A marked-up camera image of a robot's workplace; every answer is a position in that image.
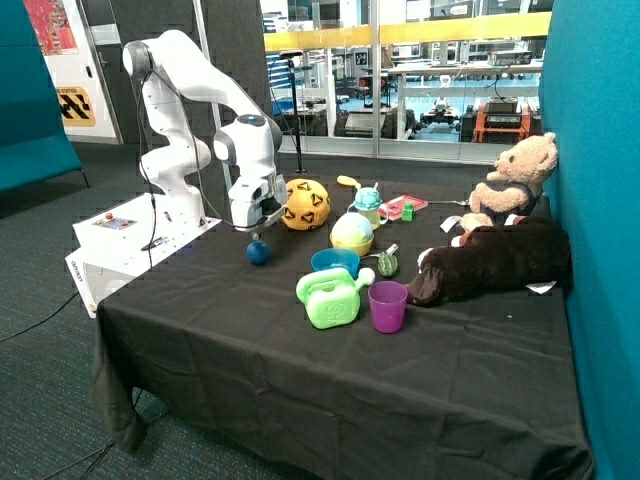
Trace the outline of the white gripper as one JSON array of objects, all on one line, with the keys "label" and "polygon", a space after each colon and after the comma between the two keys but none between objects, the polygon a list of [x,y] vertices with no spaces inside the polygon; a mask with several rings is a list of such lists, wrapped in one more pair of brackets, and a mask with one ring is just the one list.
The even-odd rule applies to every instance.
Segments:
[{"label": "white gripper", "polygon": [[253,231],[253,241],[260,240],[259,230],[282,217],[288,193],[282,174],[267,177],[240,176],[228,192],[232,224],[240,231]]}]

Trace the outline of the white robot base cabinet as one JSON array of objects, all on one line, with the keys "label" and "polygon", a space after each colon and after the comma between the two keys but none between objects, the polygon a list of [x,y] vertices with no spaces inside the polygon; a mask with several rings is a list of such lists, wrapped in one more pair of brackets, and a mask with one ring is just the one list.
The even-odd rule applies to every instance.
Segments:
[{"label": "white robot base cabinet", "polygon": [[66,257],[88,315],[133,279],[219,224],[163,194],[142,194],[73,225],[79,248]]}]

